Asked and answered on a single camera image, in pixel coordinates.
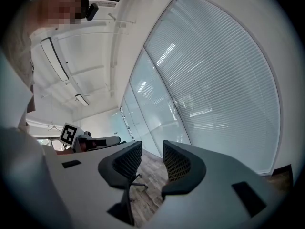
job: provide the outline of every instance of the person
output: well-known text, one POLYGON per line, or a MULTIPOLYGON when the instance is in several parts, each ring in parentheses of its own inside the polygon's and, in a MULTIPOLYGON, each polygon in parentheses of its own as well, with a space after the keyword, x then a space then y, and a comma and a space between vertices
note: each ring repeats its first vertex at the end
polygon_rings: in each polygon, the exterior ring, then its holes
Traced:
MULTIPOLYGON (((34 65, 30 36, 39 28, 76 24, 86 17, 88 9, 89 0, 32 0, 17 12, 2 39, 1 47, 17 75, 32 92, 34 65)), ((20 120, 19 129, 27 131, 26 113, 32 111, 35 111, 34 98, 20 120)))

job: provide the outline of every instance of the wooden floor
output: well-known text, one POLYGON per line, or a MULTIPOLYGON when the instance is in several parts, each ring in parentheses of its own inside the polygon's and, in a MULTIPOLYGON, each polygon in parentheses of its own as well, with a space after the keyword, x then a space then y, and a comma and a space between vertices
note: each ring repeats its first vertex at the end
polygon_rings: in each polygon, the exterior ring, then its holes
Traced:
MULTIPOLYGON (((168 176, 163 160, 146 150, 142 149, 142 162, 138 168, 138 173, 142 178, 137 178, 134 182, 144 183, 145 187, 131 186, 130 199, 132 214, 136 227, 141 227, 162 204, 161 189, 166 184, 168 176)), ((264 177, 269 183, 280 191, 287 191, 287 179, 285 174, 264 177)))

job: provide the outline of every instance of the horizontal blinds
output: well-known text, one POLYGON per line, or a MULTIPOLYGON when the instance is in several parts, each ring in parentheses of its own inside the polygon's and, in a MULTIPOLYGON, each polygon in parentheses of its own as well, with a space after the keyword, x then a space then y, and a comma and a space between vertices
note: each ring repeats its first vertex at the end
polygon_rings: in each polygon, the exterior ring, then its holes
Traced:
POLYGON ((205 0, 175 0, 144 46, 193 145, 269 172, 280 109, 269 65, 249 33, 205 0))
POLYGON ((164 140, 190 143, 175 105, 145 51, 134 67, 130 85, 161 153, 164 140))

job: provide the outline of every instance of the ceiling beam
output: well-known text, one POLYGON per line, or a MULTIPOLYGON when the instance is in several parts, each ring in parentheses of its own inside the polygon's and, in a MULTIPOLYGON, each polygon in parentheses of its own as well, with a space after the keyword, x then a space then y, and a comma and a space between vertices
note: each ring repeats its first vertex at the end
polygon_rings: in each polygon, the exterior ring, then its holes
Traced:
POLYGON ((75 91, 76 91, 78 94, 81 94, 81 95, 83 96, 83 98, 85 99, 86 102, 90 103, 90 102, 88 101, 88 99, 86 99, 86 98, 84 97, 84 92, 82 91, 82 89, 77 85, 77 82, 73 79, 73 77, 72 77, 72 75, 71 75, 71 72, 70 72, 70 70, 69 70, 69 68, 68 68, 68 65, 67 65, 67 63, 66 63, 66 61, 65 61, 65 58, 64 58, 64 56, 63 56, 63 53, 62 53, 62 51, 61 51, 61 47, 60 47, 60 45, 59 45, 59 43, 58 43, 58 40, 52 39, 52 42, 53 42, 54 49, 55 49, 55 51, 56 51, 56 53, 57 53, 58 59, 59 59, 59 61, 61 62, 61 65, 62 65, 64 71, 65 71, 65 72, 67 73, 67 75, 68 75, 69 83, 73 86, 73 88, 75 89, 75 91))
MULTIPOLYGON (((124 18, 126 17, 126 15, 129 14, 129 12, 132 10, 132 5, 133 5, 134 0, 121 0, 120 1, 120 6, 119 6, 119 10, 117 13, 116 18, 120 19, 120 18, 124 18)), ((109 43, 110 47, 109 50, 109 54, 110 58, 109 59, 109 67, 107 68, 107 70, 105 70, 105 83, 107 85, 107 88, 109 90, 109 97, 111 97, 113 95, 113 90, 115 87, 115 80, 114 80, 114 76, 115 76, 115 67, 117 66, 117 57, 118 57, 118 51, 119 51, 119 47, 120 47, 120 35, 118 35, 117 33, 119 32, 120 28, 118 26, 115 26, 113 29, 113 36, 112 36, 112 40, 111 43, 109 43)))
POLYGON ((95 95, 95 94, 99 94, 100 92, 113 92, 113 91, 114 91, 114 90, 109 90, 109 89, 107 88, 107 86, 106 86, 106 87, 102 87, 102 88, 100 88, 100 89, 93 90, 93 91, 91 91, 91 92, 85 94, 85 96, 92 96, 92 95, 95 95))
POLYGON ((60 36, 63 33, 67 32, 73 32, 74 30, 78 29, 84 29, 84 28, 91 28, 91 27, 100 27, 100 26, 107 26, 107 22, 121 22, 121 23, 126 23, 126 24, 135 24, 136 22, 134 21, 122 21, 122 20, 117 20, 116 18, 112 19, 96 19, 92 21, 85 21, 82 20, 80 24, 76 25, 69 25, 69 26, 60 26, 58 28, 50 28, 44 31, 41 31, 37 34, 33 34, 33 44, 32 47, 35 47, 37 44, 40 44, 41 39, 45 38, 46 33, 51 33, 52 38, 56 36, 60 36))
POLYGON ((97 66, 90 67, 90 68, 87 68, 87 69, 84 69, 84 70, 81 70, 81 71, 77 71, 77 72, 71 74, 71 76, 76 76, 76 75, 79 75, 79 74, 83 74, 83 73, 86 73, 86 72, 90 72, 90 71, 94 71, 94 70, 98 70, 98 69, 102 69, 102 68, 104 68, 104 65, 97 65, 97 66))

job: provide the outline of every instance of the ceiling light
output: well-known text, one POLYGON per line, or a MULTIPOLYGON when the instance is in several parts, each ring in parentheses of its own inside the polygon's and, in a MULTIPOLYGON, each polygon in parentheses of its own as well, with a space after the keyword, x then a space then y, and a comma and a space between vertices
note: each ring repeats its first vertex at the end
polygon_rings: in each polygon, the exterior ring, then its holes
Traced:
POLYGON ((86 100, 82 97, 82 95, 77 94, 75 95, 75 97, 77 98, 78 101, 80 101, 82 103, 82 105, 84 106, 88 106, 89 104, 86 102, 86 100))
POLYGON ((140 92, 143 90, 143 88, 144 88, 144 86, 146 85, 146 83, 147 83, 147 82, 143 82, 143 83, 142 83, 142 86, 141 86, 140 89, 138 90, 138 93, 140 93, 140 92))
POLYGON ((42 49, 44 53, 46 54, 50 64, 52 65, 53 69, 59 76, 59 78, 64 82, 67 81, 68 75, 63 69, 61 62, 56 54, 56 51, 54 49, 51 37, 48 37, 40 42, 42 49))
POLYGON ((175 44, 171 44, 168 49, 165 51, 165 53, 161 56, 161 58, 158 60, 157 65, 159 66, 159 64, 162 63, 162 61, 165 59, 165 57, 171 52, 171 50, 173 50, 173 48, 175 47, 175 44))

